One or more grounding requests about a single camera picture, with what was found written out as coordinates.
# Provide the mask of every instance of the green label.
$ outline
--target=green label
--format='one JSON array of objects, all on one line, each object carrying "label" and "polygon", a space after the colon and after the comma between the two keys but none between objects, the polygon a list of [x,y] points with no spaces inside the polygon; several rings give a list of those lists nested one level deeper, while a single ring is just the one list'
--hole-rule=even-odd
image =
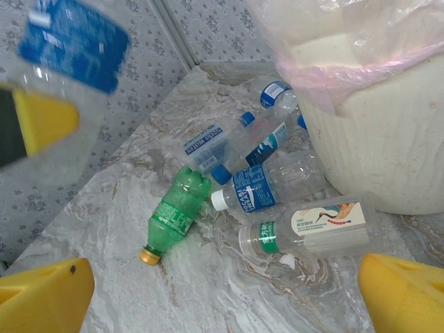
[{"label": "green label", "polygon": [[276,235],[274,230],[274,221],[261,223],[259,226],[259,241],[265,253],[278,253],[279,248],[276,244]]},{"label": "green label", "polygon": [[182,236],[187,234],[189,227],[191,227],[193,223],[193,219],[164,201],[158,205],[151,218],[165,224]]}]

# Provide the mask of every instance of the bottle cap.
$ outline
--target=bottle cap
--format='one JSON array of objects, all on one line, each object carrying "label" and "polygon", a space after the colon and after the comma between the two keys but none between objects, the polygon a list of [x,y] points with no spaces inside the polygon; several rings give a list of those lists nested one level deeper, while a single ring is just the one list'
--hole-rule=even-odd
[{"label": "bottle cap", "polygon": [[307,125],[305,125],[304,117],[301,114],[299,114],[299,117],[298,117],[298,125],[300,127],[304,128],[305,130],[307,129]]},{"label": "bottle cap", "polygon": [[252,224],[249,224],[239,230],[239,246],[241,248],[242,254],[245,255],[248,259],[257,256],[255,250],[253,249],[253,245],[251,244],[252,226]]},{"label": "bottle cap", "polygon": [[216,166],[213,172],[211,172],[214,180],[220,185],[225,185],[232,177],[232,174],[222,164]]},{"label": "bottle cap", "polygon": [[250,111],[245,112],[241,117],[239,118],[239,121],[241,122],[243,127],[247,127],[252,122],[256,120],[256,117],[251,113]]},{"label": "bottle cap", "polygon": [[215,191],[211,194],[211,202],[213,203],[214,209],[218,212],[228,209],[228,205],[223,197],[223,189]]},{"label": "bottle cap", "polygon": [[144,248],[139,254],[139,259],[141,259],[145,264],[155,266],[159,262],[160,257]]}]

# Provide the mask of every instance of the blue water bottle label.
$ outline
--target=blue water bottle label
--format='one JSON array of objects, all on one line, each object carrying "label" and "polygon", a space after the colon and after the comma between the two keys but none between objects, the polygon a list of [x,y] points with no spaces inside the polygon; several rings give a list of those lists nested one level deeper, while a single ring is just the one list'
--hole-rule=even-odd
[{"label": "blue water bottle label", "polygon": [[262,164],[289,138],[285,123],[281,123],[269,137],[257,146],[245,159],[250,166]]},{"label": "blue water bottle label", "polygon": [[233,183],[237,198],[245,213],[276,204],[262,165],[252,166],[236,173],[233,176]]},{"label": "blue water bottle label", "polygon": [[222,163],[227,143],[226,132],[214,124],[189,140],[182,149],[196,163],[200,172],[207,173]]},{"label": "blue water bottle label", "polygon": [[23,59],[111,94],[129,35],[76,0],[37,0],[18,47]]},{"label": "blue water bottle label", "polygon": [[264,108],[271,108],[275,105],[276,99],[281,93],[290,90],[291,87],[287,84],[275,81],[266,86],[264,91],[261,94],[261,104]]}]

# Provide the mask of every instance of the blue bottle cap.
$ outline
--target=blue bottle cap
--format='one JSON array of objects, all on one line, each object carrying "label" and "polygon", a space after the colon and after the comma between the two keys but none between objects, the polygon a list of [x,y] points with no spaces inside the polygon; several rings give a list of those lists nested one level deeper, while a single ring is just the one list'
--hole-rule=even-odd
[{"label": "blue bottle cap", "polygon": [[245,112],[243,115],[241,115],[241,117],[239,118],[239,121],[241,122],[243,127],[247,127],[255,119],[256,119],[256,117],[250,111],[248,111],[248,112]]},{"label": "blue bottle cap", "polygon": [[213,172],[211,172],[211,176],[213,176],[214,180],[220,185],[225,185],[230,181],[232,174],[227,170],[227,168],[220,164],[214,168]]},{"label": "blue bottle cap", "polygon": [[305,125],[304,117],[301,114],[298,117],[298,125],[300,127],[304,128],[305,130],[307,129],[307,125]]}]

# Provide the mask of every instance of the pink plastic bag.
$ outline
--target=pink plastic bag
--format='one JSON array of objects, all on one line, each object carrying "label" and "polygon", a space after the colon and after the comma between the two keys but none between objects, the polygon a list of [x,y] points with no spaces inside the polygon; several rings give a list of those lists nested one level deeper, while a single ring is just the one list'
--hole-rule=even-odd
[{"label": "pink plastic bag", "polygon": [[[353,91],[444,50],[444,0],[246,1],[275,52],[277,72],[329,113]],[[298,62],[298,46],[334,34],[346,35],[357,65]]]}]

